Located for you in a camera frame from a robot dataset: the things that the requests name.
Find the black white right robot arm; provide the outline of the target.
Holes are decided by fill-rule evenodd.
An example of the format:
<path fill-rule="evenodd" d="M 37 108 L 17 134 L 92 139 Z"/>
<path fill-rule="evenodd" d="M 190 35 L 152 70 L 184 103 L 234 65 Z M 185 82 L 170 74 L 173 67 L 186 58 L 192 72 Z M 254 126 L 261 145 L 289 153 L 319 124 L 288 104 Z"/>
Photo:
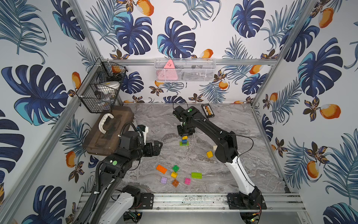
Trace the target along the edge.
<path fill-rule="evenodd" d="M 177 106 L 173 109 L 173 115 L 181 122 L 177 126 L 179 136 L 193 135 L 195 130 L 199 129 L 217 146 L 215 157 L 227 166 L 239 188 L 238 193 L 228 195 L 229 207 L 247 210 L 267 209 L 262 192 L 250 180 L 240 161 L 242 154 L 238 152 L 238 135 L 216 126 L 194 106 L 187 109 Z"/>

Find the orange long lego brick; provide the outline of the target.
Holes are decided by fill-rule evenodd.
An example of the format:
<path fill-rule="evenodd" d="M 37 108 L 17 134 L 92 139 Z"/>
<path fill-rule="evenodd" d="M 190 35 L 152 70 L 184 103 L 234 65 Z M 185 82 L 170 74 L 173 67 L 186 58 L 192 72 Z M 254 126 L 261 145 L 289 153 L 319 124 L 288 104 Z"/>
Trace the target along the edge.
<path fill-rule="evenodd" d="M 161 165 L 158 165 L 156 167 L 156 170 L 158 170 L 160 173 L 165 174 L 167 172 L 167 169 Z"/>

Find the yellow lego brick near arm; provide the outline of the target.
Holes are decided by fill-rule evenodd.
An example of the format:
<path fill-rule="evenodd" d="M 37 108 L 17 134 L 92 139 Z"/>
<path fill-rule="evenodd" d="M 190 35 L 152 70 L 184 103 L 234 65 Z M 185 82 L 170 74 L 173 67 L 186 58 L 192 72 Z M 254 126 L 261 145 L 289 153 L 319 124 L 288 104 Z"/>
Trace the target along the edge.
<path fill-rule="evenodd" d="M 213 152 L 212 152 L 212 151 L 207 152 L 207 157 L 208 157 L 208 158 L 213 157 Z"/>

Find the black screwdriver bit case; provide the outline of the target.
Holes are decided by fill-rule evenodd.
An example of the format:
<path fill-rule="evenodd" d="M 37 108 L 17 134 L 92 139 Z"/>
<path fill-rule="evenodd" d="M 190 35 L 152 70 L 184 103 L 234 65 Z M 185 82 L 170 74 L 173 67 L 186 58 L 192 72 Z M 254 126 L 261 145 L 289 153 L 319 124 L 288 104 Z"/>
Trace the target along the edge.
<path fill-rule="evenodd" d="M 207 118 L 212 118 L 215 116 L 210 104 L 201 104 L 201 108 Z"/>

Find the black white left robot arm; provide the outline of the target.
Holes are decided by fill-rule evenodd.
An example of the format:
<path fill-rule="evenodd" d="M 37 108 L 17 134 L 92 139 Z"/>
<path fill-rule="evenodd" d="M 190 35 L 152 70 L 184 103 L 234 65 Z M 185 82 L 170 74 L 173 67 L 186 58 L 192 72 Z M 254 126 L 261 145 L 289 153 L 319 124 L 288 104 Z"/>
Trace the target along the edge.
<path fill-rule="evenodd" d="M 133 170 L 133 163 L 143 157 L 159 156 L 163 143 L 145 142 L 142 127 L 132 122 L 124 124 L 118 138 L 115 152 L 98 163 L 91 195 L 74 219 L 75 224 L 116 224 L 126 212 L 141 205 L 140 189 L 127 185 L 114 204 L 107 207 L 126 173 Z"/>

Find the yellow sloped lego brick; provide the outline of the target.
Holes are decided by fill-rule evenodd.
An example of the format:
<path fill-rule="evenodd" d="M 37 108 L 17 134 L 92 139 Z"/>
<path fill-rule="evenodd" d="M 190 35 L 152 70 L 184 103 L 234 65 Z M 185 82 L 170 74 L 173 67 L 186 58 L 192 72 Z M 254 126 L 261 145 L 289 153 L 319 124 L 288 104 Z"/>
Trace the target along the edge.
<path fill-rule="evenodd" d="M 171 173 L 171 177 L 173 177 L 173 178 L 177 178 L 177 175 L 178 175 L 178 174 L 177 174 L 176 172 L 172 172 L 172 173 Z"/>

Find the purple square lego brick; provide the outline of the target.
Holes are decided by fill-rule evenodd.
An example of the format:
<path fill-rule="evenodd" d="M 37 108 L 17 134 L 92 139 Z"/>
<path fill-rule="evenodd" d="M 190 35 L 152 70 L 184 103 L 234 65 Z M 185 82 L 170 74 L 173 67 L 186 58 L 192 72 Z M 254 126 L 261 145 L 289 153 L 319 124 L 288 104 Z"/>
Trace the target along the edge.
<path fill-rule="evenodd" d="M 167 177 L 161 177 L 160 183 L 161 184 L 166 184 L 167 183 Z"/>

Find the white object in basket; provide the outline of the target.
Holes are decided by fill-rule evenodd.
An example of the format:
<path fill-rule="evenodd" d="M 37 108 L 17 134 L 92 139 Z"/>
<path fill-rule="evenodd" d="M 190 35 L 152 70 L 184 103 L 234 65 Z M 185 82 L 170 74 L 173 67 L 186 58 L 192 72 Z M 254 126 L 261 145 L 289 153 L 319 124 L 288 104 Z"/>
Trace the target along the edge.
<path fill-rule="evenodd" d="M 103 82 L 96 85 L 97 91 L 102 92 L 104 94 L 115 92 L 119 88 L 120 88 L 120 83 L 118 81 Z"/>

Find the pink triangular object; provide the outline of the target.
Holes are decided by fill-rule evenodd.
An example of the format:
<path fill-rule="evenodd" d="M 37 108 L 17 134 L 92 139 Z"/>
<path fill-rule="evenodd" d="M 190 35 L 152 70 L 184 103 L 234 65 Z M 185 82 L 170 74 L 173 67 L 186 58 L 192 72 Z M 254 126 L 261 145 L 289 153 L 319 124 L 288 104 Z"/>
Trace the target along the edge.
<path fill-rule="evenodd" d="M 159 68 L 156 69 L 157 81 L 169 82 L 169 81 L 178 81 L 179 77 L 177 70 L 174 66 L 174 61 L 169 59 L 162 66 L 160 64 Z"/>

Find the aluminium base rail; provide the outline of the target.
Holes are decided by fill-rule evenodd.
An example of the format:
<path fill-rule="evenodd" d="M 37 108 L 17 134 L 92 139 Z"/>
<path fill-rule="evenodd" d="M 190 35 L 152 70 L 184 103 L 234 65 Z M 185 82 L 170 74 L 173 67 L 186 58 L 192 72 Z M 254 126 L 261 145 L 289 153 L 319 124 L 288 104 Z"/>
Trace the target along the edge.
<path fill-rule="evenodd" d="M 304 212 L 304 203 L 297 193 L 263 193 L 261 203 L 239 207 L 233 193 L 143 193 L 137 211 L 152 212 Z"/>

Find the pink square lego brick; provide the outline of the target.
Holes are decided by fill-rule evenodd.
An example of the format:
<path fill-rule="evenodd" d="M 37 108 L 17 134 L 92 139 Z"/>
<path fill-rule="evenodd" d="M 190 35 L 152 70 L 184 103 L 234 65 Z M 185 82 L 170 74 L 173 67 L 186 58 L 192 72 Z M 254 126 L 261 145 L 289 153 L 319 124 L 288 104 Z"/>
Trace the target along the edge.
<path fill-rule="evenodd" d="M 191 184 L 191 179 L 190 178 L 185 178 L 184 184 L 185 185 L 190 185 Z"/>

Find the brown square lego brick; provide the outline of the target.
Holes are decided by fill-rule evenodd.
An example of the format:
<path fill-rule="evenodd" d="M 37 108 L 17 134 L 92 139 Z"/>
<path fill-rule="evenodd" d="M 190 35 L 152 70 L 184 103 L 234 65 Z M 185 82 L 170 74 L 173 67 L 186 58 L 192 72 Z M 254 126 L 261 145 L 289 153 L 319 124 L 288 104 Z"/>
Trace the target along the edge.
<path fill-rule="evenodd" d="M 178 180 L 174 179 L 173 182 L 172 182 L 172 185 L 177 188 L 179 183 L 180 182 Z"/>

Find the green square lego brick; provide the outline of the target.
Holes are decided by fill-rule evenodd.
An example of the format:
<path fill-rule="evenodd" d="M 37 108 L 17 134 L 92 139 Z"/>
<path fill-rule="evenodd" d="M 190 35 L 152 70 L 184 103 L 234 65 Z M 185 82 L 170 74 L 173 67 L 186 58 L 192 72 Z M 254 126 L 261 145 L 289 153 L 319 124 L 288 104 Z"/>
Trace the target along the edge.
<path fill-rule="evenodd" d="M 174 172 L 178 172 L 180 168 L 177 165 L 174 165 L 172 169 Z"/>

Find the brown translucent tool case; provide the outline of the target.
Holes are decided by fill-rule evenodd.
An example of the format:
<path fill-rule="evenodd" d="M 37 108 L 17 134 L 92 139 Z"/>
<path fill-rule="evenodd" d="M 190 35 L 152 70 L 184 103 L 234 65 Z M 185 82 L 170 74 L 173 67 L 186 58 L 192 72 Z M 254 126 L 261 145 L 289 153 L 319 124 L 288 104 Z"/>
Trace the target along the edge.
<path fill-rule="evenodd" d="M 108 156 L 113 154 L 119 142 L 119 136 L 125 123 L 134 121 L 130 107 L 114 106 L 111 113 L 103 113 L 90 130 L 83 147 L 90 155 Z"/>

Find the lime long base lego brick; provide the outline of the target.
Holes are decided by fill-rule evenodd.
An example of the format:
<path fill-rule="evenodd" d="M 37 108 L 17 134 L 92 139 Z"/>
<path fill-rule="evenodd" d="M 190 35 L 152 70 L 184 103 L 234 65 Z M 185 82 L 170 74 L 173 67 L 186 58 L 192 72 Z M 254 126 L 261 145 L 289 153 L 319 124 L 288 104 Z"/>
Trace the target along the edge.
<path fill-rule="evenodd" d="M 189 146 L 189 142 L 180 142 L 180 146 Z"/>

